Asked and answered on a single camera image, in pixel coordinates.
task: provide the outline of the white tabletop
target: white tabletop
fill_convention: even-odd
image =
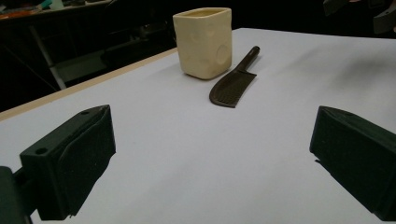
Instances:
[[[236,108],[212,105],[219,77],[183,74],[173,53],[1,121],[0,164],[16,171],[35,141],[110,105],[117,153],[63,223],[382,223],[309,143],[320,105],[396,132],[395,40],[238,29],[231,69],[256,45],[257,77]]]

